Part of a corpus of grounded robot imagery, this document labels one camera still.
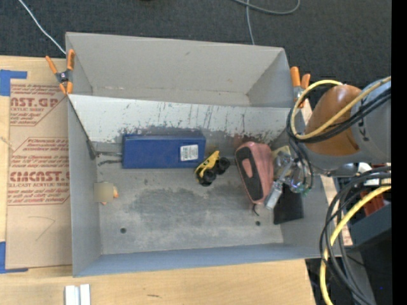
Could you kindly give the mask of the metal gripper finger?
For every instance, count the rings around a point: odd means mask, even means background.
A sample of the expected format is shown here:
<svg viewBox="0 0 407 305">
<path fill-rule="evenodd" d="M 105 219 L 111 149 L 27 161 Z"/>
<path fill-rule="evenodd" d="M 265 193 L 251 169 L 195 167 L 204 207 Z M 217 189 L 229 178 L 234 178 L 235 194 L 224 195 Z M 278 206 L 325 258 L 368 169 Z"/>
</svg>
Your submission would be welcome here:
<svg viewBox="0 0 407 305">
<path fill-rule="evenodd" d="M 273 210 L 283 192 L 283 183 L 275 182 L 265 199 L 265 207 Z"/>
</svg>

